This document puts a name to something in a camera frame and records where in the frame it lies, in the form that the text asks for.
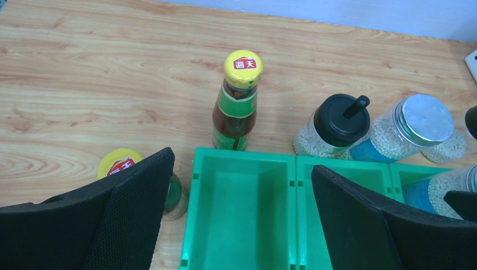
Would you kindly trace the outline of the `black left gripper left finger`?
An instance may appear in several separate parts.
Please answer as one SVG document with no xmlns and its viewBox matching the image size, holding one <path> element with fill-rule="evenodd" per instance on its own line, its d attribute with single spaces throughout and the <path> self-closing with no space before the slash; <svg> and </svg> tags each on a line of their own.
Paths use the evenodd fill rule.
<svg viewBox="0 0 477 270">
<path fill-rule="evenodd" d="M 2 269 L 149 269 L 175 155 L 166 147 L 86 186 L 1 208 Z"/>
</svg>

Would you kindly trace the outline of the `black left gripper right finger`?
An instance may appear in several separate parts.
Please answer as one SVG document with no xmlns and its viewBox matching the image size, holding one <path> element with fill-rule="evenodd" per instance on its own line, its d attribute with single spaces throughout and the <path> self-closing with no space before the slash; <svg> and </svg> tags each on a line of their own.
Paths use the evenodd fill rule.
<svg viewBox="0 0 477 270">
<path fill-rule="evenodd" d="M 449 191 L 444 217 L 360 186 L 333 170 L 311 174 L 333 269 L 475 269 L 476 193 Z"/>
</svg>

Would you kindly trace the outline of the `tall yellow-capped sauce bottle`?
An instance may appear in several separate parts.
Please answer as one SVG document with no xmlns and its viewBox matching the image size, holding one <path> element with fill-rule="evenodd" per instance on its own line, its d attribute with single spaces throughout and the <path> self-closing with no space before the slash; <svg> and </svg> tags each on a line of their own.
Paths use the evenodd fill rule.
<svg viewBox="0 0 477 270">
<path fill-rule="evenodd" d="M 253 51 L 231 52 L 224 62 L 224 79 L 213 109 L 213 144 L 243 151 L 257 119 L 258 84 L 263 64 Z"/>
</svg>

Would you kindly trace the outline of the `silver-lid jar in bin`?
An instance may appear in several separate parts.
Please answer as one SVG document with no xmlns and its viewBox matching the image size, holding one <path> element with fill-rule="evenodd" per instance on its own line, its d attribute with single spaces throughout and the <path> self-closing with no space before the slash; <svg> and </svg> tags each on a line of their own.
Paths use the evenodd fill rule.
<svg viewBox="0 0 477 270">
<path fill-rule="evenodd" d="M 476 193 L 476 165 L 439 173 L 402 186 L 405 204 L 445 217 L 462 219 L 444 201 L 444 197 L 449 191 Z"/>
</svg>

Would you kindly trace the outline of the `black-spout seasoning jar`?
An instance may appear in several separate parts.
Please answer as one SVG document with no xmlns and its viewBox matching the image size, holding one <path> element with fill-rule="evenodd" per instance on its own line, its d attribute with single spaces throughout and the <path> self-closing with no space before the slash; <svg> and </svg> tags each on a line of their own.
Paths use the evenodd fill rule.
<svg viewBox="0 0 477 270">
<path fill-rule="evenodd" d="M 427 148 L 422 154 L 437 164 L 476 156 L 476 106 L 454 117 L 454 130 L 448 140 Z"/>
<path fill-rule="evenodd" d="M 313 112 L 293 140 L 297 155 L 334 158 L 364 137 L 370 128 L 370 99 L 333 94 Z"/>
</svg>

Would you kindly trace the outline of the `green three-compartment plastic bin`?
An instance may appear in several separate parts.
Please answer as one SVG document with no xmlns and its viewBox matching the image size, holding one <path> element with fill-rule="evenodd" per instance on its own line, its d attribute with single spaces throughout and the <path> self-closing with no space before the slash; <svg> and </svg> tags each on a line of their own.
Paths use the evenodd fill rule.
<svg viewBox="0 0 477 270">
<path fill-rule="evenodd" d="M 403 201 L 443 168 L 197 148 L 181 269 L 331 269 L 311 183 L 324 165 Z"/>
</svg>

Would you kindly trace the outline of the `right black-spout seasoning jar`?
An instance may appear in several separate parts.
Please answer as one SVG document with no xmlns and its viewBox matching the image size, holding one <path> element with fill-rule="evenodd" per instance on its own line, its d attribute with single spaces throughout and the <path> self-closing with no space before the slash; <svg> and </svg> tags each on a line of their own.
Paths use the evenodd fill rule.
<svg viewBox="0 0 477 270">
<path fill-rule="evenodd" d="M 427 148 L 422 154 L 437 164 L 476 156 L 476 106 L 454 117 L 454 130 L 448 140 Z"/>
</svg>

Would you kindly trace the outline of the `white perforated plastic basket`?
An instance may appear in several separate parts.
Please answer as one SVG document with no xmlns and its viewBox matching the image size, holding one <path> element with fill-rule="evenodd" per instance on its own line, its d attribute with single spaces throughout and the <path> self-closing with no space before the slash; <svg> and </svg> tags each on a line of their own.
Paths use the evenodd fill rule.
<svg viewBox="0 0 477 270">
<path fill-rule="evenodd" d="M 477 82 L 477 50 L 470 53 L 464 58 L 465 64 L 474 78 L 475 82 Z"/>
</svg>

